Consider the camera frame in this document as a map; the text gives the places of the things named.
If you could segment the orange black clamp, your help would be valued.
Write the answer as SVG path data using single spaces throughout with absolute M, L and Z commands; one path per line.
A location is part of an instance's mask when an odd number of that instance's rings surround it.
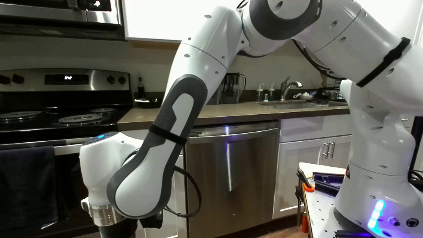
M 297 224 L 302 232 L 306 232 L 307 231 L 307 221 L 306 221 L 306 215 L 301 210 L 301 206 L 303 205 L 303 193 L 313 191 L 314 186 L 309 182 L 307 177 L 305 176 L 305 173 L 301 169 L 295 170 L 295 176 L 297 176 L 297 185 L 294 186 L 294 195 L 297 199 L 297 209 L 295 209 Z

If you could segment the black stainless electric stove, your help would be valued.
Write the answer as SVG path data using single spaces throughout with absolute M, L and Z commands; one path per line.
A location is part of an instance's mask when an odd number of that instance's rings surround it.
M 0 152 L 51 146 L 58 221 L 0 238 L 73 238 L 95 230 L 80 209 L 87 195 L 79 148 L 117 128 L 132 105 L 129 75 L 97 68 L 17 68 L 0 72 Z

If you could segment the robot mounting table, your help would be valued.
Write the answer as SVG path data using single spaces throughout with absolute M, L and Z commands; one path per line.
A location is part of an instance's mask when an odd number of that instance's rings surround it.
M 302 189 L 309 238 L 373 238 L 334 209 L 334 197 Z

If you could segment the white lower cabinet with drawer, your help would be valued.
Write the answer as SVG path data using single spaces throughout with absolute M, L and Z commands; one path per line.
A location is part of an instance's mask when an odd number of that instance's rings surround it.
M 137 226 L 136 238 L 187 238 L 186 219 L 177 217 L 177 213 L 186 213 L 184 203 L 184 176 L 179 172 L 173 173 L 171 191 L 167 206 L 173 210 L 162 211 L 162 226 L 159 228 Z

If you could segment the stainless microwave above stove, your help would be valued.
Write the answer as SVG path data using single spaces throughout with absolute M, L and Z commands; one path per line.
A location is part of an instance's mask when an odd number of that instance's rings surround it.
M 0 33 L 120 41 L 120 0 L 0 0 Z

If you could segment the white sink cabinet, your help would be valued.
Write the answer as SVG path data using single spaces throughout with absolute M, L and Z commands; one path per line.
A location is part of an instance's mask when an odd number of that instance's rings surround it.
M 326 115 L 280 120 L 272 218 L 295 213 L 295 170 L 299 162 L 344 168 L 351 139 L 351 116 Z

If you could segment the stainless steel dishwasher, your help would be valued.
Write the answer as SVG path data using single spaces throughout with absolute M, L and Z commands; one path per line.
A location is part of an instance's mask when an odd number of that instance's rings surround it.
M 277 149 L 276 121 L 194 128 L 183 160 L 202 205 L 187 219 L 187 236 L 216 238 L 269 222 Z

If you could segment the dark bottle on counter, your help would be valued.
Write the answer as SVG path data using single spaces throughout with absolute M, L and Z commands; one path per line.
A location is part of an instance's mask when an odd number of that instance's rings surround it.
M 141 76 L 137 76 L 137 96 L 138 98 L 145 96 L 143 82 Z

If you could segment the chrome kitchen faucet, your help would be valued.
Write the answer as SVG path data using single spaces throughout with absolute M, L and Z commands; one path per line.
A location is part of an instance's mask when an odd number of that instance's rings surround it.
M 299 88 L 302 87 L 302 83 L 299 80 L 289 80 L 290 76 L 286 76 L 281 83 L 280 83 L 280 100 L 286 99 L 288 90 L 292 87 Z

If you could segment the knife block on counter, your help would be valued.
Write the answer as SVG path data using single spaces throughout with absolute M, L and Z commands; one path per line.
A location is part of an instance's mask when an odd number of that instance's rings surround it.
M 247 79 L 241 72 L 227 72 L 208 100 L 210 104 L 237 103 L 245 88 Z

